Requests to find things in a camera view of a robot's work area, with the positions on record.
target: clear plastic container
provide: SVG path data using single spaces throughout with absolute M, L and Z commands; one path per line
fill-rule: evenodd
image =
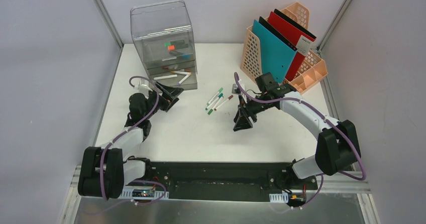
M 190 69 L 191 76 L 180 87 L 185 90 L 197 88 L 194 36 L 185 2 L 134 7 L 130 11 L 130 24 L 133 43 L 149 78 L 169 75 L 173 70 Z M 182 77 L 158 82 L 177 86 Z

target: transparent plastic bin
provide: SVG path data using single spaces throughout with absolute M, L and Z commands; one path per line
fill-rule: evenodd
M 307 29 L 309 10 L 302 4 L 293 3 L 282 9 L 281 12 Z M 252 27 L 247 28 L 240 68 L 250 79 L 255 81 L 258 76 L 262 75 L 262 61 L 260 58 L 260 40 L 252 32 Z M 304 93 L 320 82 L 327 74 L 326 62 L 313 51 L 309 51 L 295 78 L 292 81 L 285 79 L 283 83 L 290 83 L 297 91 Z
M 195 45 L 185 2 L 169 1 L 134 7 L 130 11 L 133 43 L 150 79 L 170 71 L 191 69 L 191 78 L 180 87 L 197 89 Z M 163 81 L 177 86 L 180 77 Z

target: pen holder compartment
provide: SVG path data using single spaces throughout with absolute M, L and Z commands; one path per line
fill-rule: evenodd
M 307 29 L 309 25 L 309 10 L 302 4 L 293 3 L 281 10 L 281 12 Z M 258 76 L 262 75 L 262 61 L 260 57 L 260 40 L 252 32 L 252 28 L 253 26 L 247 28 L 240 68 L 251 80 L 255 81 Z M 304 93 L 321 81 L 327 74 L 326 62 L 313 51 L 309 51 L 296 77 L 292 81 L 285 79 L 283 83 L 290 83 L 297 91 Z

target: red wire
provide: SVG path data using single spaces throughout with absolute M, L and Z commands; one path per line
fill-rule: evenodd
M 154 176 L 154 177 L 152 177 L 152 179 L 157 179 L 158 180 L 158 182 L 160 182 L 160 180 L 158 179 L 158 177 L 157 176 Z

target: white marker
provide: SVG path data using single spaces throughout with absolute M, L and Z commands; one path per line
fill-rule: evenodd
M 210 99 L 210 101 L 207 102 L 207 106 L 209 106 L 211 102 L 213 102 L 213 100 L 219 96 L 219 94 L 222 92 L 223 89 L 224 89 L 223 87 L 219 89 L 219 91 Z
M 223 94 L 222 94 L 222 96 L 219 97 L 219 100 L 216 102 L 216 104 L 211 109 L 215 109 L 221 103 L 222 99 L 224 99 L 224 95 Z
M 154 77 L 154 80 L 161 80 L 161 79 L 174 78 L 174 77 L 177 77 L 177 75 L 174 74 L 174 75 L 168 75 L 168 76 L 162 76 L 162 77 Z
M 231 98 L 233 97 L 233 95 L 229 96 L 227 99 L 225 99 L 225 101 L 223 101 L 218 107 L 214 107 L 215 111 L 217 111 L 220 107 L 222 107 L 225 103 L 227 103 Z
M 219 94 L 219 98 L 215 98 L 213 102 L 211 102 L 210 105 L 205 108 L 205 110 L 209 110 L 210 108 L 212 108 L 216 101 L 218 101 L 223 95 L 223 93 Z
M 189 78 L 189 76 L 191 75 L 191 73 L 189 73 L 188 75 L 184 76 L 182 80 L 180 80 L 177 85 L 181 85 L 187 78 Z
M 183 75 L 191 75 L 190 72 L 182 72 L 182 71 L 172 71 L 173 73 L 183 74 Z

